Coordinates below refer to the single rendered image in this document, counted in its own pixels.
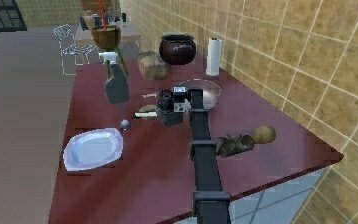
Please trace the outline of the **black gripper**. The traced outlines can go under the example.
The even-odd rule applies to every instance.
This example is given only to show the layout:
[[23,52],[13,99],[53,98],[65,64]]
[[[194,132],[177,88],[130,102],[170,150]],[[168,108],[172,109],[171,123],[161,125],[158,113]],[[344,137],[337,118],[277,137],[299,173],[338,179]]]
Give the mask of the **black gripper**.
[[143,98],[158,97],[158,110],[157,112],[135,112],[135,118],[158,117],[164,126],[174,126],[183,122],[183,114],[174,111],[173,93],[170,89],[141,96]]

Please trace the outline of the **brown bread loaf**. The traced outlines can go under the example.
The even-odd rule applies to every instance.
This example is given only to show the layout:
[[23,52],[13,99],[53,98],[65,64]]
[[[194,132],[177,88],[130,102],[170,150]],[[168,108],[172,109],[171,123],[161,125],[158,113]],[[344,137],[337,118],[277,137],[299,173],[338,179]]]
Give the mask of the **brown bread loaf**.
[[154,51],[140,52],[138,67],[142,77],[149,81],[164,80],[169,72],[169,65]]

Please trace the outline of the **red top kitchen counter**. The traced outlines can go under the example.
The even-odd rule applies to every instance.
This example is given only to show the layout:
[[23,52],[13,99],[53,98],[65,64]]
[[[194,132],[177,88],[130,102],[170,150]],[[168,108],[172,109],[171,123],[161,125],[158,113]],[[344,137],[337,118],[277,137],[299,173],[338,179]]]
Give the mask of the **red top kitchen counter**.
[[[147,81],[136,60],[128,60],[127,67],[130,100],[124,111],[131,127],[123,134],[121,158],[86,172],[60,167],[48,224],[173,224],[190,216],[195,180],[189,124],[165,127],[157,120],[136,119],[133,113],[154,101],[141,95],[205,75],[199,65],[190,63],[172,67],[164,80]],[[122,114],[106,99],[105,80],[100,63],[77,68],[67,138],[119,125]],[[226,71],[213,81],[221,88],[219,102],[209,115],[213,137],[246,134],[259,125],[270,125],[277,133],[271,144],[219,159],[223,188],[233,199],[342,160],[341,153]]]

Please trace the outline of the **tan round potato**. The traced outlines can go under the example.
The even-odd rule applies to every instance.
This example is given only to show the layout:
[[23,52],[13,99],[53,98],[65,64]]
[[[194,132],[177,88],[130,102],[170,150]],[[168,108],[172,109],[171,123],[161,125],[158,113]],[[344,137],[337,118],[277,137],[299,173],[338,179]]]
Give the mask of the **tan round potato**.
[[250,133],[250,137],[256,144],[272,143],[276,136],[276,130],[269,125],[260,125]]
[[[157,106],[153,104],[145,105],[142,108],[139,109],[139,112],[156,112]],[[155,118],[142,118],[142,120],[154,120]]]

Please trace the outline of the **grey spray bottle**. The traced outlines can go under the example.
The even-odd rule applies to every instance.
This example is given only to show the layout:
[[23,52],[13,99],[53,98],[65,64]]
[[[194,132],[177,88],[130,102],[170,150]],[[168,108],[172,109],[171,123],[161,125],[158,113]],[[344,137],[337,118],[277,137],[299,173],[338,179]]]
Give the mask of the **grey spray bottle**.
[[107,78],[104,89],[108,101],[111,104],[120,104],[129,101],[129,88],[126,75],[117,63],[116,52],[103,52],[100,56],[104,59],[104,65],[110,76]]

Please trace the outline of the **dark red round pot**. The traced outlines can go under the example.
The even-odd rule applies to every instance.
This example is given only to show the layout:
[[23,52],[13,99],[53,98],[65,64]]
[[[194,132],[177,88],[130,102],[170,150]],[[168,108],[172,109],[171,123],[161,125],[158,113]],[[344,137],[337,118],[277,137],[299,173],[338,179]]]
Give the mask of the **dark red round pot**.
[[186,65],[196,56],[194,37],[189,34],[166,34],[159,46],[161,59],[170,65]]

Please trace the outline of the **grey round pan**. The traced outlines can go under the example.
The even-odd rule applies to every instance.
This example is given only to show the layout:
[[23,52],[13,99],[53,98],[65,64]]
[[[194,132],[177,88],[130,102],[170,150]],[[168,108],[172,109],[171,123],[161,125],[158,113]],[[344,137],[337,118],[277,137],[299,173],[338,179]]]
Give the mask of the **grey round pan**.
[[203,106],[206,110],[212,109],[218,102],[221,88],[214,82],[202,79],[186,80],[180,83],[186,89],[200,88],[203,90]]

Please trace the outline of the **white oval plate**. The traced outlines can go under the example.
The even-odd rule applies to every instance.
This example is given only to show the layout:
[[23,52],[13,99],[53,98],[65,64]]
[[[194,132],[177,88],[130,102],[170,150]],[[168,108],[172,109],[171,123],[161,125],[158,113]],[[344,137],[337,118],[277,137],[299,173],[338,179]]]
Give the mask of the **white oval plate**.
[[124,148],[123,136],[116,128],[86,131],[73,136],[63,152],[68,172],[91,170],[118,160]]

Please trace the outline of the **tan dining table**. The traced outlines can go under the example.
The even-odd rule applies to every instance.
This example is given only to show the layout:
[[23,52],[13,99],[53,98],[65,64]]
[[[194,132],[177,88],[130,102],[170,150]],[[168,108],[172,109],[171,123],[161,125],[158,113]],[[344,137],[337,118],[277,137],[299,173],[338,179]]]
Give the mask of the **tan dining table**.
[[[121,24],[120,22],[118,22],[111,25],[118,25],[121,29],[120,43],[135,41],[138,46],[141,45],[141,34],[132,23],[126,22],[125,24]],[[83,29],[81,25],[78,26],[75,32],[74,40],[79,46],[86,45],[86,44],[93,44],[96,46],[96,43],[94,42],[91,36],[91,29]]]

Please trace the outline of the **brown pot house plant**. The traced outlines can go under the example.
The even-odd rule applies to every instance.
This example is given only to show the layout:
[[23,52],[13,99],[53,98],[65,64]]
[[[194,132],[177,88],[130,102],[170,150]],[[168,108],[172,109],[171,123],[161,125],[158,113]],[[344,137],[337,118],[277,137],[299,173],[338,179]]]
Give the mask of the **brown pot house plant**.
[[105,52],[117,54],[118,60],[122,65],[123,72],[128,75],[128,69],[125,65],[123,55],[119,48],[121,40],[121,29],[118,25],[110,25],[108,22],[108,15],[105,10],[103,0],[98,0],[100,9],[101,25],[95,26],[91,29],[91,36],[96,43],[96,46],[103,49]]

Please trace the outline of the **white paper towel roll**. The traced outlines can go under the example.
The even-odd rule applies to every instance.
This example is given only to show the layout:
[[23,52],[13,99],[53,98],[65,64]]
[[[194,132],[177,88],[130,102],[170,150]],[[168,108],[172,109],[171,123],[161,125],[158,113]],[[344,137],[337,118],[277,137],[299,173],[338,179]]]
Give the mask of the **white paper towel roll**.
[[219,75],[223,41],[219,38],[210,38],[207,48],[206,74],[208,76]]

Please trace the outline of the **dark grey-brown crumpled lump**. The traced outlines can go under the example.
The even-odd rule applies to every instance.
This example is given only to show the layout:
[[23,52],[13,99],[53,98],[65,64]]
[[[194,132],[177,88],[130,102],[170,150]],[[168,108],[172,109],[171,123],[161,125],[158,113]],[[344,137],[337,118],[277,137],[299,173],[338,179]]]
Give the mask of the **dark grey-brown crumpled lump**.
[[250,151],[254,148],[255,142],[249,135],[237,135],[232,137],[217,138],[216,155],[221,157],[229,157]]

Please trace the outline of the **dark framed window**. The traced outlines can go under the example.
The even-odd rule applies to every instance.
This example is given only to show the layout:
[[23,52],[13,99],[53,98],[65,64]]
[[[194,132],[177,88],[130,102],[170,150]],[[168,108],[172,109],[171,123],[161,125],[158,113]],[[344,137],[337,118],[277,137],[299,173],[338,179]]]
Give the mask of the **dark framed window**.
[[26,31],[27,26],[15,0],[0,0],[0,33]]

